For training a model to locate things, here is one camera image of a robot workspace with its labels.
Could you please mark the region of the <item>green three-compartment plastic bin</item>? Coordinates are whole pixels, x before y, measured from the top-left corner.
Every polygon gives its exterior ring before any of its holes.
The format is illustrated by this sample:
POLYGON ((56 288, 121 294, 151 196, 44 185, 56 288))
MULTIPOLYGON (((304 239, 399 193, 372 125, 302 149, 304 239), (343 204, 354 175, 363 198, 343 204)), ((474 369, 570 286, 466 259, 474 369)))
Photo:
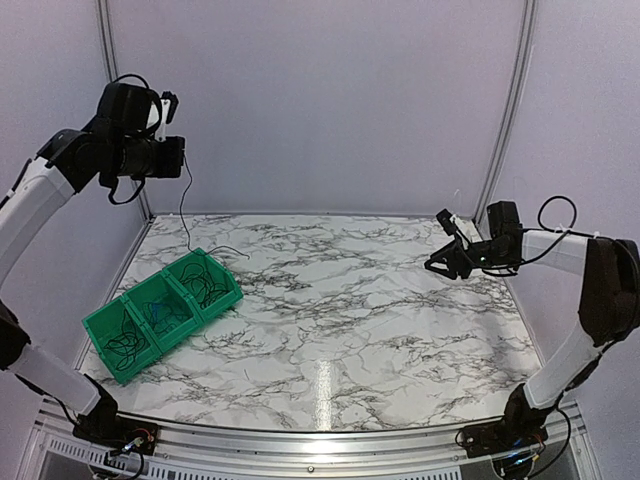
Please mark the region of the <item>green three-compartment plastic bin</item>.
POLYGON ((83 326, 106 369, 125 385, 242 298, 232 273, 197 249, 86 317, 83 326))

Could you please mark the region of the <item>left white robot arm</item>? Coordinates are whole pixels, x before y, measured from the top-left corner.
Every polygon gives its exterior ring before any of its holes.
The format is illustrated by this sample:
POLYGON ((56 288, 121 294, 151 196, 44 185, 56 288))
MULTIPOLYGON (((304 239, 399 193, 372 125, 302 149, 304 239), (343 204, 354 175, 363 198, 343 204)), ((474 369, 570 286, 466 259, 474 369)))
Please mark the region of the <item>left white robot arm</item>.
MULTIPOLYGON (((139 74, 124 74, 105 85, 84 126, 54 133, 1 200, 1 279, 8 279, 52 219, 92 181, 119 206, 116 192, 123 178, 144 186, 150 179, 180 177, 186 140, 167 131, 179 105, 176 93, 155 90, 139 74)), ((102 443, 116 445, 125 438, 126 423, 116 415, 114 398, 36 344, 8 306, 1 308, 1 369, 75 411, 102 443)))

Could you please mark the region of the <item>right aluminium frame post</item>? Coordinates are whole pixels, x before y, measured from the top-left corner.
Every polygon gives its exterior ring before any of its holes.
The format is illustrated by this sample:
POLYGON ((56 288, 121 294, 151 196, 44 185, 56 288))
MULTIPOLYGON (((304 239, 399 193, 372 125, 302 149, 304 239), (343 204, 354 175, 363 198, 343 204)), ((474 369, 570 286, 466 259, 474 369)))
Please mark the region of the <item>right aluminium frame post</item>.
POLYGON ((487 174, 472 217, 476 226, 481 225, 483 222, 485 210, 492 199, 501 170, 505 163, 507 150, 529 71, 538 10, 538 1, 526 0, 524 2, 517 38, 516 56, 507 89, 506 102, 503 108, 497 137, 492 149, 487 174))

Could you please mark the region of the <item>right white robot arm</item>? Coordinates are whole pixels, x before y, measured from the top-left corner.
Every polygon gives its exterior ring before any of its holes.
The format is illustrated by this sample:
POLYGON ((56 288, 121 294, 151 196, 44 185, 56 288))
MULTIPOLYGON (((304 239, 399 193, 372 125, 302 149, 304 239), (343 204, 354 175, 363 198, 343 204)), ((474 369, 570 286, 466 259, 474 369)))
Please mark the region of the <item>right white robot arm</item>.
POLYGON ((488 206, 489 236, 474 241, 455 215, 441 210, 436 220, 449 237, 424 263, 427 271, 463 280, 474 271, 494 278, 518 276, 526 267, 565 275, 579 288, 577 312, 567 336, 543 366, 509 395, 502 415, 461 431, 465 447, 515 448, 542 433, 563 397, 581 386, 604 354, 639 327, 639 249, 632 240, 543 222, 523 225, 513 201, 488 206))

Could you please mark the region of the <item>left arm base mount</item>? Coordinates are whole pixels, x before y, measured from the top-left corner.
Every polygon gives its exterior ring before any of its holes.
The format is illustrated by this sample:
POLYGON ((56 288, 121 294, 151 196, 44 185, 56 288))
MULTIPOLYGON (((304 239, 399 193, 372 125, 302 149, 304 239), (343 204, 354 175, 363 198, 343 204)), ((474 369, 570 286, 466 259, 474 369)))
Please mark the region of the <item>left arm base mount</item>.
POLYGON ((100 431, 86 421, 79 421, 73 436, 123 453, 152 455, 156 448, 160 428, 152 422, 117 416, 114 423, 100 431))

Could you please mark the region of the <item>back aluminium frame rail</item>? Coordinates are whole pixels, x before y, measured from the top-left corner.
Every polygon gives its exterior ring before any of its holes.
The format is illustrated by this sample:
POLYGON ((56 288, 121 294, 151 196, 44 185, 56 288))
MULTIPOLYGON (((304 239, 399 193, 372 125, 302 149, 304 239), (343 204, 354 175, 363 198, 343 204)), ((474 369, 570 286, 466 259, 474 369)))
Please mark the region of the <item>back aluminium frame rail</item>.
POLYGON ((340 211, 289 211, 289 210, 281 210, 281 211, 259 211, 259 210, 238 210, 238 211, 211 211, 211 212, 187 212, 182 214, 184 217, 188 215, 196 215, 196 216, 293 216, 293 215, 302 215, 302 216, 348 216, 348 217, 390 217, 390 218, 410 218, 410 219, 435 219, 436 213, 380 213, 380 212, 340 212, 340 211))

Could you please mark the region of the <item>front aluminium rail base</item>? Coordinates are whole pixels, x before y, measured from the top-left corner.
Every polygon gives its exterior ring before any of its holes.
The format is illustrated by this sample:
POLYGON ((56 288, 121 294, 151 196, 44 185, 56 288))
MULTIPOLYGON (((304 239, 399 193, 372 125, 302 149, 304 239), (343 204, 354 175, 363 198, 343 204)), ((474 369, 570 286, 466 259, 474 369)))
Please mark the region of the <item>front aluminium rail base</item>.
POLYGON ((471 458, 462 424, 366 432, 234 429, 154 419, 153 453, 108 458, 78 439, 61 407, 41 403, 20 479, 496 479, 524 457, 535 479, 601 479, 578 406, 549 416, 548 437, 514 452, 471 458))

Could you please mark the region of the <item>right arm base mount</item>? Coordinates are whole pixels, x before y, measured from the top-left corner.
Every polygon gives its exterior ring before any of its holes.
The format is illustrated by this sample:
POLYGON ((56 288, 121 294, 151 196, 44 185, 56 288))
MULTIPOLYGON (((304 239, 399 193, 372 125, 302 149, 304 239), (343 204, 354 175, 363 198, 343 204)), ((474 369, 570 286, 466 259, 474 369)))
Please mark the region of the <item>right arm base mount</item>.
POLYGON ((540 445, 547 439, 544 427, 535 427, 528 433, 513 433, 501 421, 492 421, 462 427, 455 442, 466 451, 468 458, 477 458, 540 445))

